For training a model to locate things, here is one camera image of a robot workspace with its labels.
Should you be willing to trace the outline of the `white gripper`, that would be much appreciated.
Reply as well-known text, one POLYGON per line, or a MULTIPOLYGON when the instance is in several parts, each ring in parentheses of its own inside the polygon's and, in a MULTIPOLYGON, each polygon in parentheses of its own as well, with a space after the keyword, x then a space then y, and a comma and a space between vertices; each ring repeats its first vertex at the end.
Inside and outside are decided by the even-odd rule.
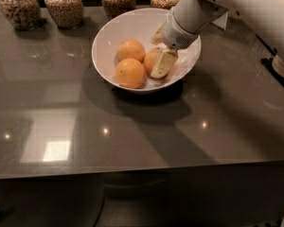
POLYGON ((153 51, 152 55, 155 58, 155 62, 151 69, 151 77, 154 79, 165 77, 178 60, 178 52, 176 50, 187 49, 197 39, 197 34, 188 33, 178 25, 173 16, 173 11, 170 10, 166 17, 166 22, 159 26, 151 35, 151 43, 160 44, 163 42, 163 44, 172 49, 156 48, 153 51))

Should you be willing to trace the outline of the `robot base wooden disc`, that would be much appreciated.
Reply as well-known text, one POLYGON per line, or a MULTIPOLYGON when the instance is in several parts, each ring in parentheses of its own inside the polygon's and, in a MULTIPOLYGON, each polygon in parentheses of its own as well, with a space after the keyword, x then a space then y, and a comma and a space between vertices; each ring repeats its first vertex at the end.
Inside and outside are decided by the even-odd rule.
POLYGON ((278 56, 275 56, 274 58, 261 59, 260 62, 270 72, 270 74, 284 87, 284 61, 278 56))

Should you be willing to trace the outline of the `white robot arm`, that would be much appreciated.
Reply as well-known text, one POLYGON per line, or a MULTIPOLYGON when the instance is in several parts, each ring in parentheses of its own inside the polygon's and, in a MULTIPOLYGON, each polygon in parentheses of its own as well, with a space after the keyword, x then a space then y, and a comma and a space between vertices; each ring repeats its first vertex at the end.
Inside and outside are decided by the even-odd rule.
POLYGON ((284 0, 180 0, 151 36, 171 50, 188 48, 205 25, 227 11, 236 13, 275 51, 274 70, 284 78, 284 0))

